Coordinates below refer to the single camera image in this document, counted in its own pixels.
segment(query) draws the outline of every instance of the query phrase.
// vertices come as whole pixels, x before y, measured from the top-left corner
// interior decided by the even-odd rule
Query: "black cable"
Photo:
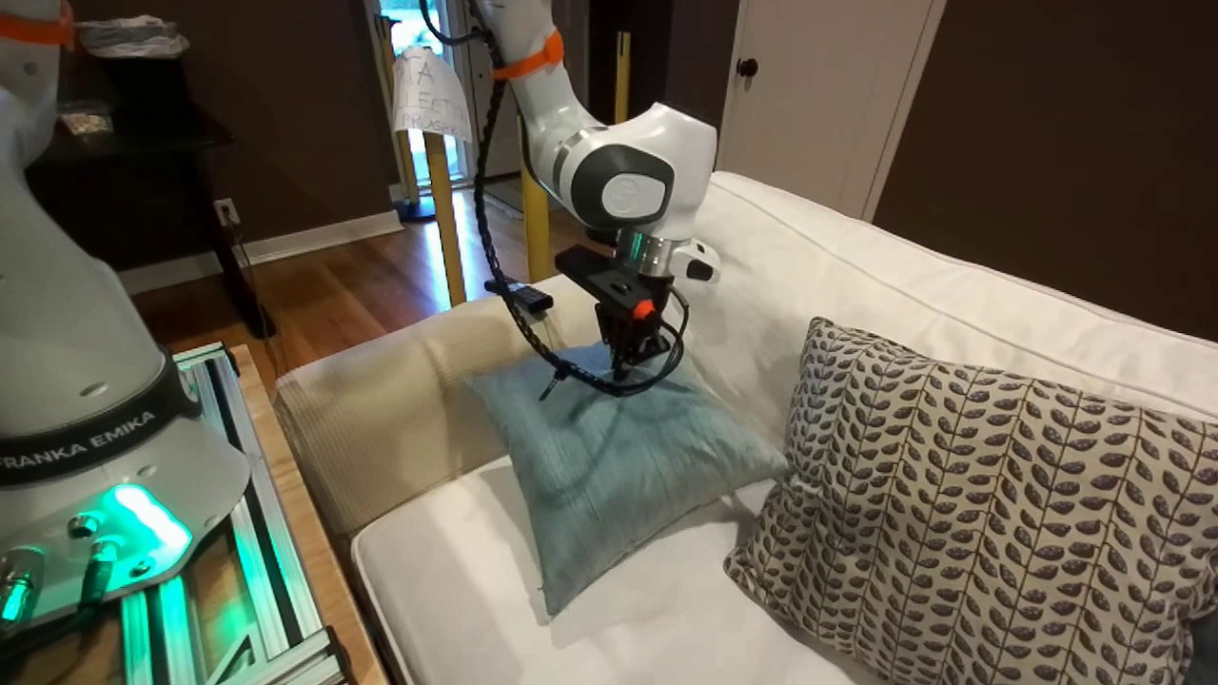
[[[426,32],[429,32],[441,45],[464,45],[464,44],[482,37],[481,27],[473,27],[467,34],[441,34],[441,32],[435,27],[435,21],[429,21],[429,0],[420,0],[420,11],[422,11]]]
[[[492,50],[492,65],[502,69],[502,50],[495,44],[492,32],[473,32],[487,44]],[[654,377],[644,377],[644,380],[610,380],[610,377],[595,377],[587,370],[578,370],[576,361],[561,357],[553,348],[544,348],[544,338],[538,338],[531,325],[528,325],[528,311],[509,296],[509,278],[498,262],[498,252],[495,252],[495,240],[492,240],[492,221],[487,221],[487,160],[492,160],[492,140],[495,140],[495,124],[498,124],[498,111],[502,111],[502,97],[507,97],[507,84],[495,82],[492,84],[492,106],[487,106],[487,124],[481,129],[481,152],[476,152],[476,176],[473,176],[473,205],[476,205],[476,231],[481,231],[481,244],[482,244],[482,261],[487,261],[487,269],[492,269],[492,282],[512,320],[512,329],[524,334],[524,342],[531,348],[538,357],[544,357],[553,370],[556,370],[556,380],[562,377],[576,377],[606,395],[635,395],[635,394],[647,394],[651,385],[666,380],[681,357],[686,357],[686,338],[679,329],[671,329],[666,320],[657,320],[657,333],[666,334],[671,351],[666,351],[666,367],[654,372]]]
[[[687,329],[687,300],[681,296],[681,289],[671,289],[674,295],[674,300],[681,306],[681,329],[679,329],[679,334],[686,338],[686,329]]]

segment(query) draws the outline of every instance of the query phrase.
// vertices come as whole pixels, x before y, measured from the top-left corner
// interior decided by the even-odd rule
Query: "baseboard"
[[[388,235],[401,229],[405,226],[397,221],[397,215],[370,215],[370,217],[354,217],[354,221],[340,221],[340,226],[321,226],[321,229],[243,244],[243,254],[235,254],[235,261],[240,262],[248,261],[248,266],[259,266],[259,262],[278,262],[278,261],[294,261],[294,254],[307,254],[307,252],[322,252],[322,247],[340,247],[340,244]],[[125,295],[147,295],[147,289],[167,289],[167,287],[184,287],[184,282],[203,282],[212,276],[222,276],[222,262],[218,262],[218,254],[203,252],[203,254],[134,266],[134,269],[120,269],[118,278],[120,278]]]

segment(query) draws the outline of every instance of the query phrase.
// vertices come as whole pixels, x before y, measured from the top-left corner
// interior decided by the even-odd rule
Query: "white couch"
[[[687,295],[687,361],[778,445],[811,315],[939,361],[996,367],[1109,399],[1218,418],[1218,348],[1054,289],[945,261],[884,229],[718,172],[698,235],[723,282]],[[591,300],[548,282],[556,348],[595,338]],[[723,574],[766,490],[628,557],[556,622],[538,596],[528,519],[467,372],[524,357],[498,300],[476,300],[278,385],[307,488],[383,632],[388,664],[429,685],[507,680],[871,680],[788,640]]]

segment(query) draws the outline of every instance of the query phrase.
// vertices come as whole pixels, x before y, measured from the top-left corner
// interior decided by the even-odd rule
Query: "patterned pillow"
[[[813,320],[790,474],[726,574],[885,680],[1181,680],[1218,428]]]

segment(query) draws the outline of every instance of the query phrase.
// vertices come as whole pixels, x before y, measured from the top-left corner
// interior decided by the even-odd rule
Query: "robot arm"
[[[618,247],[614,261],[587,247],[556,261],[597,296],[614,380],[654,353],[671,353],[666,370],[674,370],[681,338],[662,334],[674,278],[715,278],[715,254],[687,231],[712,181],[715,129],[671,106],[606,126],[576,98],[562,37],[540,0],[476,0],[476,11],[507,65],[498,78],[509,82],[523,106],[531,181]]]
[[[687,240],[715,164],[715,129],[671,106],[601,126],[569,93],[562,44],[540,0],[481,0],[476,8],[507,61],[531,181],[595,231]]]
[[[0,646],[171,578],[248,484],[114,269],[24,181],[63,34],[61,0],[0,0]]]

